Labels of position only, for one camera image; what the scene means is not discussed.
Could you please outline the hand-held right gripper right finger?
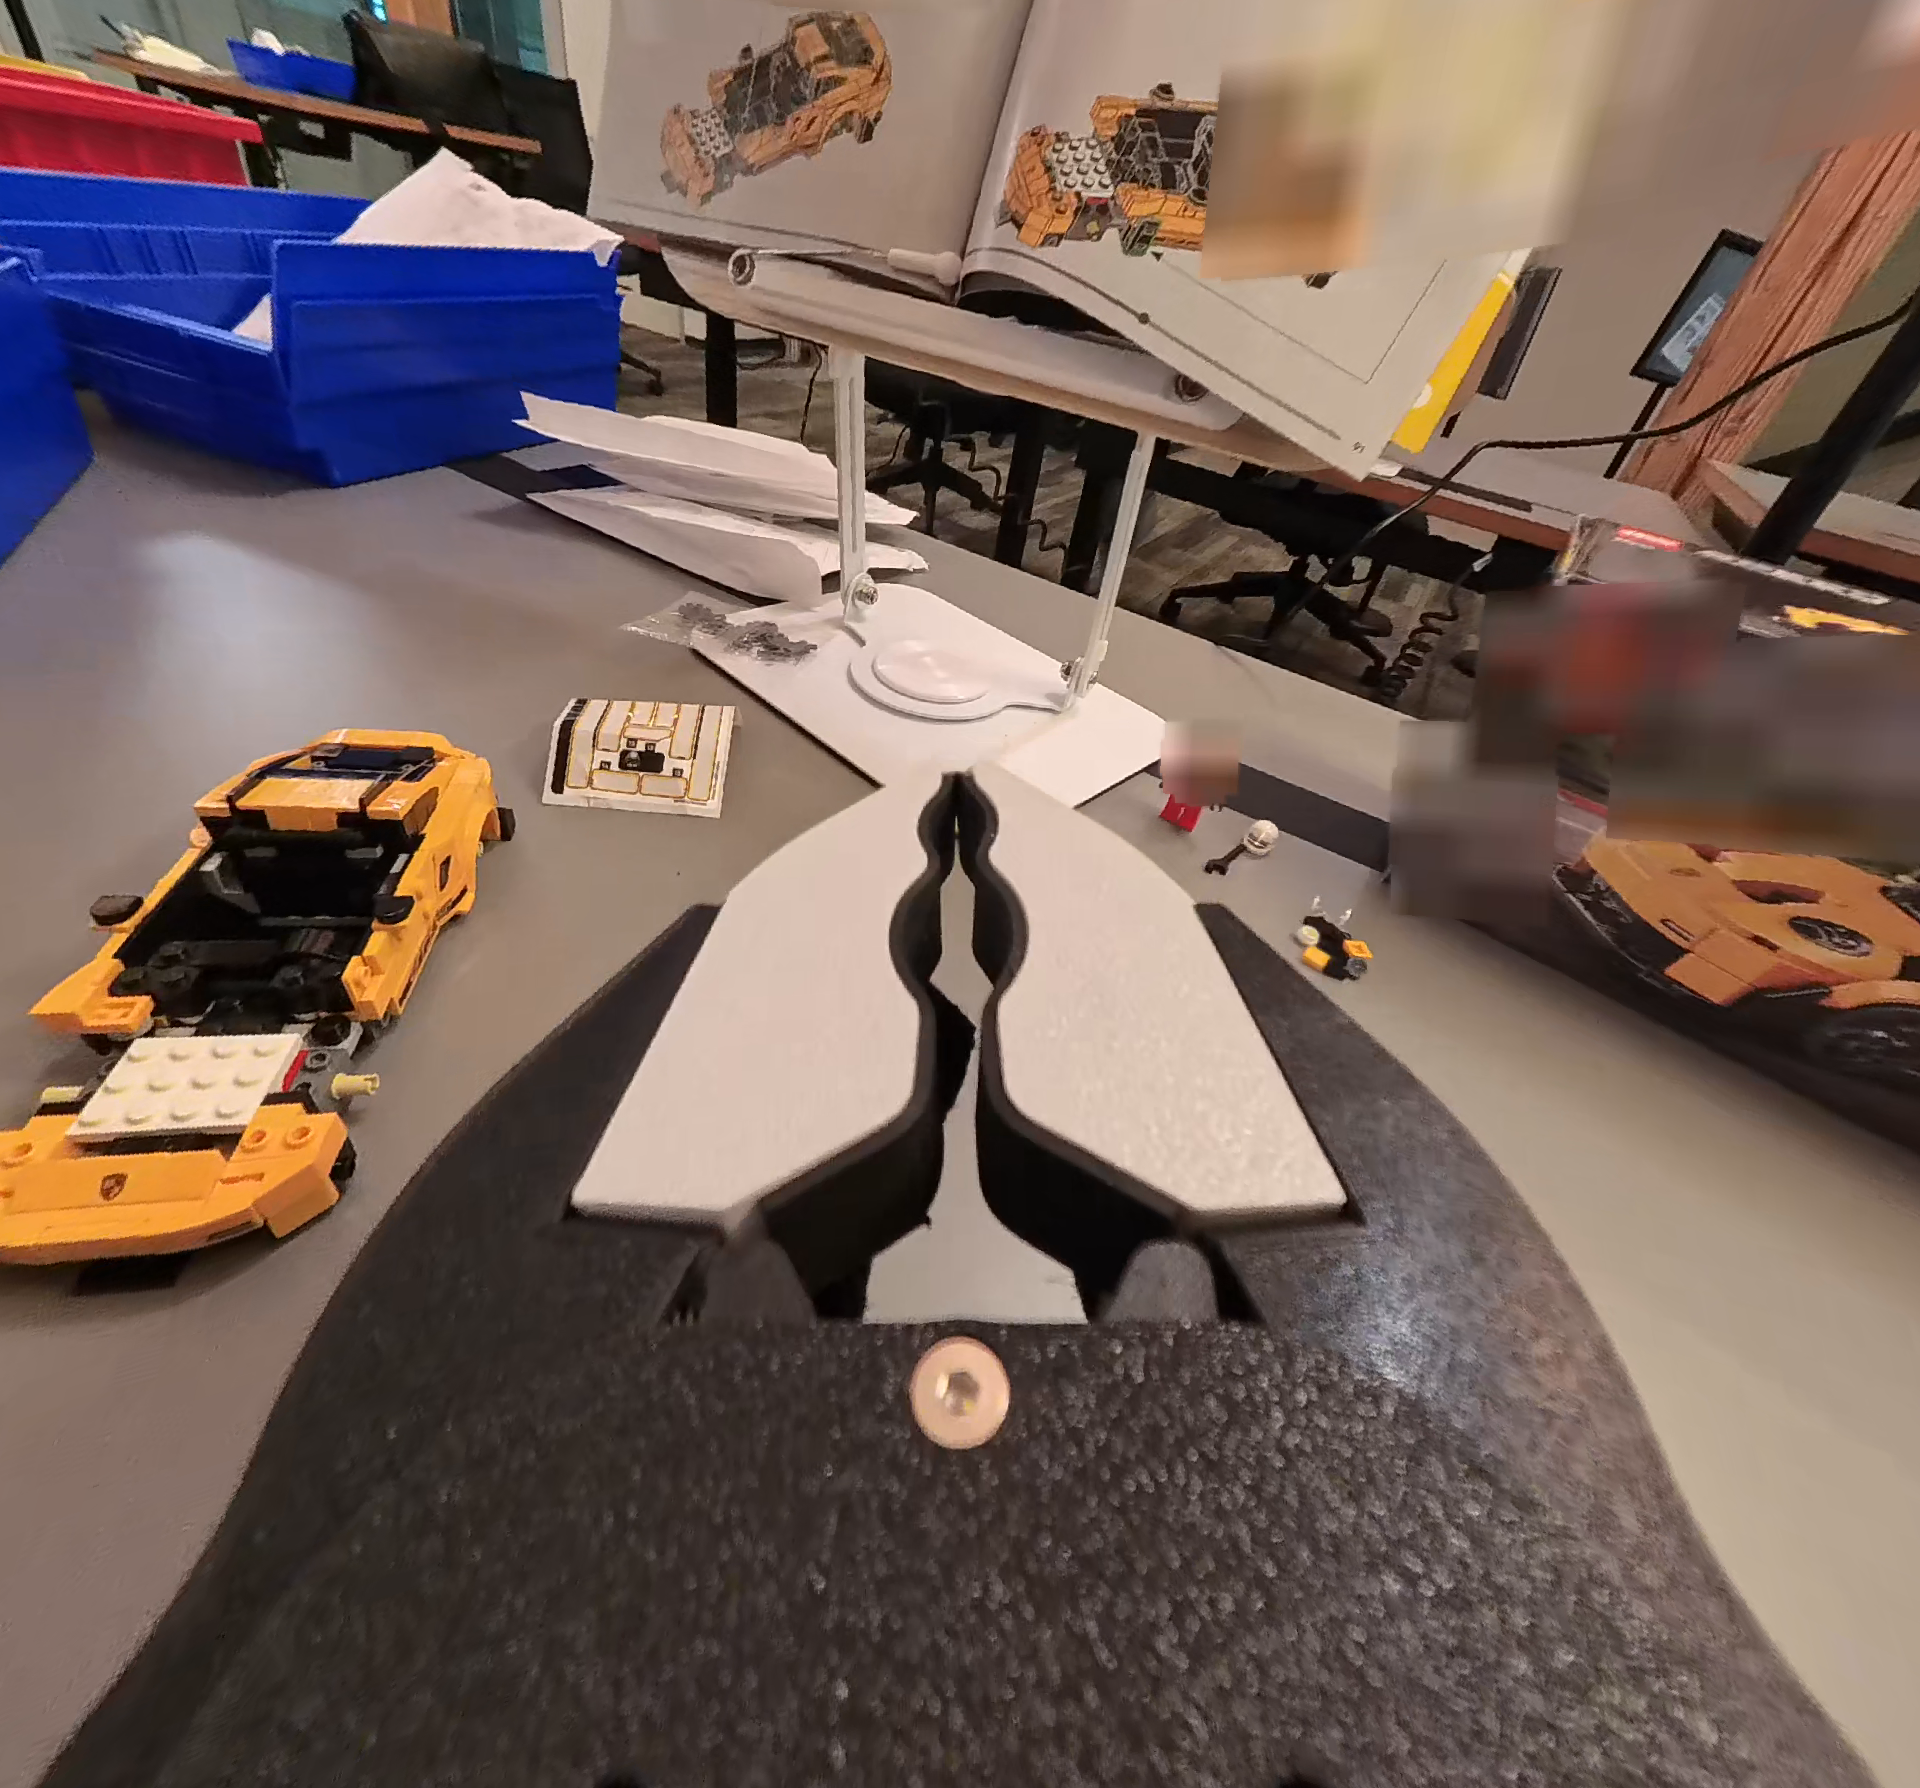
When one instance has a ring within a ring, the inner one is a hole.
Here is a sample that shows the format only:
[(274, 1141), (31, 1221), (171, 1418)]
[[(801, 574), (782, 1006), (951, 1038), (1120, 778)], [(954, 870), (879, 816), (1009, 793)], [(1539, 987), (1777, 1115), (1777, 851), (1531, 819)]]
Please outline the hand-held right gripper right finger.
[(956, 780), (980, 1189), (1012, 1230), (1333, 1218), (1347, 1194), (1195, 900), (998, 767)]

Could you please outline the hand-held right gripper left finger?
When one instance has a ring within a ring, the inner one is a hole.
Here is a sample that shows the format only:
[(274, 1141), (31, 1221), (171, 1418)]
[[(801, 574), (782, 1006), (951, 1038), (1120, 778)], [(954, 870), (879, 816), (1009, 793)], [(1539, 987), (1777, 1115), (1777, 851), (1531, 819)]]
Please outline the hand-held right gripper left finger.
[(905, 1237), (941, 1172), (940, 890), (956, 780), (876, 789), (711, 916), (571, 1189), (587, 1218)]

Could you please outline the orange lego car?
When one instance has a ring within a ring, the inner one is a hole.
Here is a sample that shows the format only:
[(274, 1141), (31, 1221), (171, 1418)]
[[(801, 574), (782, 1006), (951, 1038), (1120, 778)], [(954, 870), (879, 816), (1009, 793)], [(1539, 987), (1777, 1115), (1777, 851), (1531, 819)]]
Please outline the orange lego car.
[(100, 895), (94, 956), (31, 1006), (90, 1066), (3, 1131), (3, 1262), (171, 1260), (332, 1210), (364, 1054), (512, 837), (486, 758), (426, 729), (337, 729), (203, 793), (179, 858)]

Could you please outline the blue plastic storage bin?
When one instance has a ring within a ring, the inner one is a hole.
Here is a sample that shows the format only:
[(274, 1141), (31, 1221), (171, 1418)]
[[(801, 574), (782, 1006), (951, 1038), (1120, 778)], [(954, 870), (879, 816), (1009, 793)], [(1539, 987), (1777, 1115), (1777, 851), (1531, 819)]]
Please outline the blue plastic storage bin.
[(18, 255), (3, 255), (3, 561), (86, 474), (93, 440), (49, 301)]
[(535, 440), (521, 394), (608, 410), (615, 266), (585, 246), (342, 241), (364, 202), (3, 172), (70, 374), (112, 421), (316, 485)]

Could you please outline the black lego car box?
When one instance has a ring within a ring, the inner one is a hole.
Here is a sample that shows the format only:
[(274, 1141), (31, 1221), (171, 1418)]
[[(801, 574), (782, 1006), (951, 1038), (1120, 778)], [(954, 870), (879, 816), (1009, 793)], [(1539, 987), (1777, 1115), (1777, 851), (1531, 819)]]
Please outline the black lego car box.
[(1916, 1150), (1916, 604), (1810, 574), (1487, 594), (1389, 900)]

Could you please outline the lego instruction booklet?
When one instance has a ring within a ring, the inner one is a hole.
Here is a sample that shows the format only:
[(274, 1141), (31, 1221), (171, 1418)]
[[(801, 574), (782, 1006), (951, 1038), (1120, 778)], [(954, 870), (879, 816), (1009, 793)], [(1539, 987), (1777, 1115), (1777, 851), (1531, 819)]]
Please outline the lego instruction booklet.
[(1414, 452), (1526, 252), (1202, 275), (1212, 0), (615, 0), (590, 212), (692, 304), (1346, 477)]

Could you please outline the white rounded base board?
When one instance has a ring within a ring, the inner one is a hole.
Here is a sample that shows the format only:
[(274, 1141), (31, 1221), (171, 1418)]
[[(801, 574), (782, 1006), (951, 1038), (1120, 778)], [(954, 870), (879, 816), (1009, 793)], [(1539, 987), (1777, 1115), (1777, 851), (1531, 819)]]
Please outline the white rounded base board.
[(706, 661), (879, 786), (1004, 767), (1076, 807), (1159, 758), (1159, 713), (1104, 686), (1072, 690), (1059, 659), (940, 594), (885, 584), (853, 620), (835, 594), (766, 617), (818, 652)]

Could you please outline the white book stand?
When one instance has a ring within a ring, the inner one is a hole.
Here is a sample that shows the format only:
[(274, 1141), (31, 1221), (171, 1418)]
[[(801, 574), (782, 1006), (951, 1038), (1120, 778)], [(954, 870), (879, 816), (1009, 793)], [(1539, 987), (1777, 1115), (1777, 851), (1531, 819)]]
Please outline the white book stand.
[[(853, 643), (850, 683), (898, 716), (962, 722), (1012, 709), (1053, 716), (1089, 694), (1163, 437), (1275, 455), (1282, 464), (1308, 458), (1305, 446), (1207, 388), (1179, 400), (1172, 369), (1124, 342), (982, 316), (925, 289), (869, 281), (786, 249), (664, 237), (661, 257), (712, 318), (748, 318), (827, 352), (838, 477), (838, 620)], [(1067, 668), (1014, 668), (998, 643), (941, 638), (930, 614), (908, 609), (905, 590), (876, 587), (866, 564), (869, 356), (1133, 435), (1089, 626)]]

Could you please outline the clear plastic bag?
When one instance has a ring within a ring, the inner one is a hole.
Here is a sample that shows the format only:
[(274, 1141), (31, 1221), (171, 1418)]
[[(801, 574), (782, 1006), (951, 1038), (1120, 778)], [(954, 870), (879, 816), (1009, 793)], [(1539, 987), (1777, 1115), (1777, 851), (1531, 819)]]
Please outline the clear plastic bag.
[(818, 652), (812, 638), (782, 630), (763, 607), (702, 591), (680, 594), (619, 630), (722, 664), (792, 668)]

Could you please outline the white paper sheets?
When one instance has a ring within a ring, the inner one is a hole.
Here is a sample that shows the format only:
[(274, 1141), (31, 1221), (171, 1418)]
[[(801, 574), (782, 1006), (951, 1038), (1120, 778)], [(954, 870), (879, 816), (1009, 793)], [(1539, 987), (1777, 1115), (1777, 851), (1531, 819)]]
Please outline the white paper sheets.
[(608, 485), (547, 469), (538, 506), (756, 600), (814, 600), (838, 577), (838, 474), (798, 440), (672, 416), (521, 397), (524, 429), (576, 446)]

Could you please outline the brown wooden desk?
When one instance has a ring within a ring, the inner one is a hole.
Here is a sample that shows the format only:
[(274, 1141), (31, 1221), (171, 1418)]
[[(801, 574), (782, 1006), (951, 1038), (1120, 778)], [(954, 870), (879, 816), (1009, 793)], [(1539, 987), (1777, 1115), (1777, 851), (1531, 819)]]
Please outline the brown wooden desk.
[(384, 144), (426, 141), (428, 137), (442, 144), (492, 152), (515, 159), (535, 159), (542, 144), (527, 137), (512, 137), (486, 128), (466, 128), (461, 121), (435, 121), (383, 107), (350, 105), (326, 96), (300, 96), (290, 89), (254, 88), (232, 73), (181, 73), (167, 64), (149, 64), (112, 50), (86, 50), (90, 67), (109, 70), (129, 79), (141, 93), (173, 93), (200, 107), (225, 107), (251, 115), (257, 128), (270, 118), (279, 121), (316, 121), (345, 128), (350, 137), (376, 138)]
[(1359, 542), (1391, 565), (1439, 577), (1468, 561), (1473, 542), (1487, 542), (1497, 548), (1494, 584), (1531, 584), (1546, 556), (1566, 548), (1575, 523), (1630, 529), (1653, 546), (1737, 551), (1787, 481), (1711, 464), (1708, 506), (1679, 509), (1645, 485), (1588, 477), (1546, 455), (1487, 452), (1431, 495), (1430, 485), (1431, 477), (1418, 469), (1366, 478), (1326, 466), (1227, 477), (1185, 455), (1159, 455), (1152, 469), (1153, 494), (1291, 548), (1333, 555)]

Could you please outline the black monitor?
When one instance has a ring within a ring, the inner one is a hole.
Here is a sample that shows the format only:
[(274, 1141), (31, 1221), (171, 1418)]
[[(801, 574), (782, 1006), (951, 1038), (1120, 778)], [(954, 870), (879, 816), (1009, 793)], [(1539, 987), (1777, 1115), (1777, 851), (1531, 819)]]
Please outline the black monitor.
[(1759, 237), (1720, 230), (1713, 244), (1694, 265), (1694, 272), (1684, 278), (1684, 286), (1669, 301), (1668, 314), (1659, 318), (1645, 352), (1633, 363), (1630, 376), (1659, 388), (1684, 379), (1695, 352), (1729, 311), (1759, 252)]

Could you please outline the small blue bin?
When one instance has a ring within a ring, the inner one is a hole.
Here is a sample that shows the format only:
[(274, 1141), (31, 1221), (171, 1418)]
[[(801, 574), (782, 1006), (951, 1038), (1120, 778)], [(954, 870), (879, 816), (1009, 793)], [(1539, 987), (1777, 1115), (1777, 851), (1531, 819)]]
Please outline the small blue bin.
[(232, 70), (242, 83), (287, 96), (353, 105), (353, 64), (261, 40), (225, 40)]

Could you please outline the red plastic storage bin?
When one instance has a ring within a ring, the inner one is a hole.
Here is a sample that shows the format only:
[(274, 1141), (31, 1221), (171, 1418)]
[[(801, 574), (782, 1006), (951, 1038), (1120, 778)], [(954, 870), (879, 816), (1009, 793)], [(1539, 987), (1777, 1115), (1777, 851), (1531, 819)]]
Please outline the red plastic storage bin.
[(245, 185), (263, 149), (237, 118), (36, 67), (3, 67), (3, 167)]

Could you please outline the wooden post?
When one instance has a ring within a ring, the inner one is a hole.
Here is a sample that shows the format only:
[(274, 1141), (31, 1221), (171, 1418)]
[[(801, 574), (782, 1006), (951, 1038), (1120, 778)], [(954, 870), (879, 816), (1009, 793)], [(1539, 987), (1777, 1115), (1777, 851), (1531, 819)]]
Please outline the wooden post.
[[(1913, 212), (1913, 128), (1817, 156), (1656, 427), (1679, 427), (1766, 366), (1823, 339)], [(1795, 376), (1798, 369), (1790, 369), (1711, 421), (1639, 445), (1623, 478), (1668, 495), (1687, 523), (1708, 529), (1708, 464), (1739, 461), (1782, 407)]]

